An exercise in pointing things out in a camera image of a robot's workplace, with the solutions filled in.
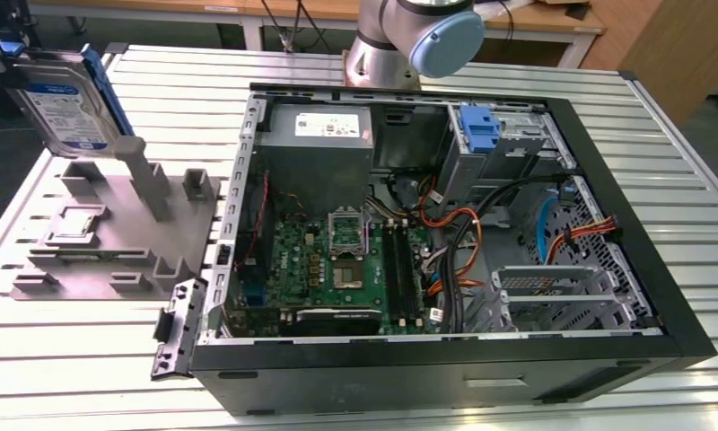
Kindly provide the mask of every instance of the ram slot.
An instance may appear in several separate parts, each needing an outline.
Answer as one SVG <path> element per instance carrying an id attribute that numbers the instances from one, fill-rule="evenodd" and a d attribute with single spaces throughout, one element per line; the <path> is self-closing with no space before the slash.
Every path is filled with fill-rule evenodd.
<path id="1" fill-rule="evenodd" d="M 396 283 L 403 297 L 403 314 L 411 321 L 419 316 L 419 289 L 412 268 L 412 249 L 407 240 L 407 229 L 395 229 Z"/>
<path id="2" fill-rule="evenodd" d="M 395 228 L 383 229 L 383 269 L 386 272 L 386 297 L 388 303 L 388 312 L 392 321 L 399 321 L 404 317 L 403 295 L 399 285 L 399 267 L 396 265 L 396 244 Z"/>

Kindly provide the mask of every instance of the hard drive label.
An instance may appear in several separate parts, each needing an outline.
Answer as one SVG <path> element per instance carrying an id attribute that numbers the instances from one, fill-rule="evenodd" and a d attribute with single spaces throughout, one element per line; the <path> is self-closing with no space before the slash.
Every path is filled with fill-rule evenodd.
<path id="1" fill-rule="evenodd" d="M 84 97 L 72 85 L 34 84 L 27 91 L 59 141 L 83 150 L 103 150 L 107 139 L 86 112 Z"/>

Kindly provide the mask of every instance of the slotted aluminum table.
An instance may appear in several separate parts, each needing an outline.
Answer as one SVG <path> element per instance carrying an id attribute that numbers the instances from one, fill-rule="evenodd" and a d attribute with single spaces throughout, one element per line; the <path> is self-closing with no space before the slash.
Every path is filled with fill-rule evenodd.
<path id="1" fill-rule="evenodd" d="M 230 174 L 251 82 L 343 82 L 334 56 L 131 46 L 104 59 L 147 156 L 168 174 Z M 471 65 L 424 88 L 572 101 L 718 349 L 718 180 L 639 82 L 615 72 Z M 0 221 L 0 429 L 718 429 L 718 357 L 578 405 L 231 417 L 198 380 L 150 381 L 163 302 L 7 297 L 66 200 L 56 176 L 67 164 L 43 154 Z M 118 162 L 100 164 L 124 173 Z"/>

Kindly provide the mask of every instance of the floor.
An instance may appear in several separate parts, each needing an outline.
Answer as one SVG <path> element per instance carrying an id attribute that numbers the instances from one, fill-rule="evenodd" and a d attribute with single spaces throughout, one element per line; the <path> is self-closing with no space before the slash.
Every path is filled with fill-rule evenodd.
<path id="1" fill-rule="evenodd" d="M 118 41 L 176 47 L 244 48 L 242 29 L 232 25 L 88 19 L 88 32 L 76 36 L 66 18 L 40 17 L 39 22 L 38 30 L 47 48 L 79 49 L 84 43 L 91 43 L 102 52 L 110 42 Z M 330 31 L 331 52 L 338 53 L 351 47 L 354 35 L 350 31 Z M 328 52 L 312 29 L 299 33 L 296 45 L 308 52 Z M 266 31 L 266 48 L 282 49 L 274 29 Z M 3 113 L 0 130 L 11 130 L 0 131 L 0 215 L 42 152 L 39 136 L 27 128 L 30 123 L 24 118 Z M 715 101 L 702 105 L 683 132 L 718 176 L 718 108 Z"/>

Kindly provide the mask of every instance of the open computer tower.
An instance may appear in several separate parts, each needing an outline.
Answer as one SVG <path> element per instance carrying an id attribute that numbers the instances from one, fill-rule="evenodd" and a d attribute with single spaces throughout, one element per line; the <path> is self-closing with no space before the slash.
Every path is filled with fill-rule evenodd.
<path id="1" fill-rule="evenodd" d="M 152 377 L 232 414 L 590 400 L 716 355 L 566 100 L 255 85 Z"/>

